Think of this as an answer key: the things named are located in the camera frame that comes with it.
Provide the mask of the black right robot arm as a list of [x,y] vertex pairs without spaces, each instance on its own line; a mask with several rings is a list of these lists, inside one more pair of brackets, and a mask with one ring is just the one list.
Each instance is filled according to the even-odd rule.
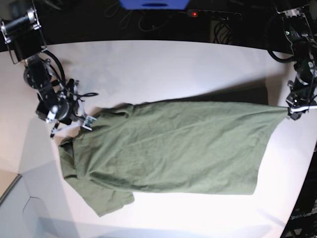
[[92,130],[96,120],[86,114],[83,98],[97,93],[78,93],[79,82],[66,80],[61,62],[47,49],[34,3],[9,3],[8,18],[0,20],[0,30],[14,64],[24,63],[24,81],[37,90],[36,115],[54,124],[50,137],[64,129],[80,126]]

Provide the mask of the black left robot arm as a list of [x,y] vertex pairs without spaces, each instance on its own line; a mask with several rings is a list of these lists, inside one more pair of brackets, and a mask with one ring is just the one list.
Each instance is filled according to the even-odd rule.
[[[296,77],[288,82],[290,93],[286,103],[288,117],[298,120],[317,108],[317,19],[311,16],[308,0],[274,0],[273,4],[276,13],[265,28],[267,52],[279,63],[294,63]],[[286,59],[275,55],[269,46],[269,28],[278,17],[292,52]]]

